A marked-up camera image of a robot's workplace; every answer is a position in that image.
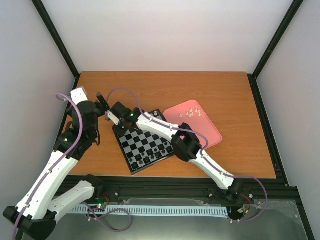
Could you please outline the pink plastic tray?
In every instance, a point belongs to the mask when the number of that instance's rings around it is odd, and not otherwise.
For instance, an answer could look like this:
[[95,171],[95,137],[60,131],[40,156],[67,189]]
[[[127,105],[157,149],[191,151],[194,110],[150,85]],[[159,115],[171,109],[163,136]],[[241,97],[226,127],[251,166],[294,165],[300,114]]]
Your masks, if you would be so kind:
[[[190,112],[190,109],[193,110],[192,117],[188,117],[186,115],[186,112]],[[198,116],[196,109],[201,111],[201,116]],[[223,140],[222,135],[216,126],[196,100],[188,100],[168,108],[163,112],[163,115],[167,122],[176,125],[182,125],[182,123],[186,123],[193,131],[205,136],[208,140],[208,146],[205,147],[205,149],[211,148]]]

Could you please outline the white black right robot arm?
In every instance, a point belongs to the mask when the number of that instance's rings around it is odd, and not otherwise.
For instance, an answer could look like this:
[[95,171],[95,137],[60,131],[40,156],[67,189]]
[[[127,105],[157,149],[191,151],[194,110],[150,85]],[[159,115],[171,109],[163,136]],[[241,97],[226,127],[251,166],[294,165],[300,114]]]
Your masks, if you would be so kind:
[[241,195],[243,184],[236,177],[215,162],[200,144],[199,137],[204,136],[195,132],[191,127],[182,123],[173,124],[160,120],[140,108],[130,110],[117,102],[106,111],[106,119],[112,121],[121,129],[136,129],[148,131],[171,143],[175,156],[188,163],[192,163],[205,172],[215,184],[225,191],[224,198],[228,202],[235,202]]

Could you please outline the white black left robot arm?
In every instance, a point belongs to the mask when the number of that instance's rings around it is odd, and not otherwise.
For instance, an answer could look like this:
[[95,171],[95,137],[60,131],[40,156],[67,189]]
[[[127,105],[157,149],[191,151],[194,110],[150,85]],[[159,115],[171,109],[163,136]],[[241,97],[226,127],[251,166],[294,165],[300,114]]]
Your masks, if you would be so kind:
[[58,137],[47,165],[29,192],[17,205],[7,206],[3,212],[14,225],[14,240],[22,239],[23,235],[45,240],[70,210],[90,199],[99,201],[104,195],[103,181],[88,174],[72,189],[54,197],[85,152],[93,144],[100,144],[99,117],[110,108],[101,93],[97,93],[97,101],[89,101],[83,87],[72,90],[70,96],[57,93],[56,97],[69,101],[67,113],[72,121]]

